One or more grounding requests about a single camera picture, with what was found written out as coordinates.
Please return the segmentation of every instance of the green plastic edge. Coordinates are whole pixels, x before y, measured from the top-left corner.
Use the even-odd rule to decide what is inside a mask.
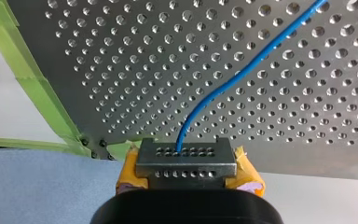
[[[48,151],[70,153],[78,156],[87,156],[87,157],[91,156],[89,150],[80,149],[80,150],[73,151],[73,149],[71,147],[68,147],[68,145],[66,144],[0,138],[0,147],[19,147],[19,146],[21,146],[21,148],[44,149]]]
[[[67,145],[0,138],[0,146],[32,147],[88,156],[90,150],[79,143],[78,137],[80,132],[70,119],[48,81],[43,77],[31,52],[22,39],[17,25],[17,20],[7,2],[0,0],[0,51],[38,111],[51,129]]]

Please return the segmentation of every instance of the blue cable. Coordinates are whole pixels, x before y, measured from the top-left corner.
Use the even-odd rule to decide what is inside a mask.
[[[304,13],[299,16],[295,21],[293,21],[286,29],[284,29],[278,36],[276,36],[271,42],[269,42],[236,76],[232,77],[225,84],[221,85],[219,88],[215,89],[209,93],[205,98],[203,98],[197,106],[191,111],[187,116],[185,123],[182,126],[182,129],[179,132],[178,138],[176,139],[176,151],[180,152],[182,150],[182,144],[185,140],[187,129],[190,127],[192,120],[200,113],[200,111],[206,107],[216,96],[220,95],[222,92],[228,90],[234,86],[241,79],[246,77],[253,69],[255,69],[258,64],[263,61],[273,50],[279,45],[283,40],[294,32],[303,21],[311,17],[318,7],[321,7],[327,0],[317,0],[315,1]]]

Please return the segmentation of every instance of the metal connector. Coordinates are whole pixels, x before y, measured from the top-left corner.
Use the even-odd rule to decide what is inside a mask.
[[[226,138],[216,143],[187,143],[180,153],[175,143],[144,139],[136,162],[136,175],[148,178],[150,189],[217,189],[235,176],[237,164]]]

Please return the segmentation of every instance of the black curved object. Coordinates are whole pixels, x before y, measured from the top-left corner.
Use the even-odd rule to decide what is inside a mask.
[[[283,224],[264,199],[234,189],[133,190],[110,199],[91,224]]]

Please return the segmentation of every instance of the perforated metal sheet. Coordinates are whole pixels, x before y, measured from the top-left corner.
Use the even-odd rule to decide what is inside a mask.
[[[174,141],[186,115],[311,1],[9,0],[79,129]],[[265,172],[358,178],[358,0],[331,0],[215,99],[187,141],[229,137]]]

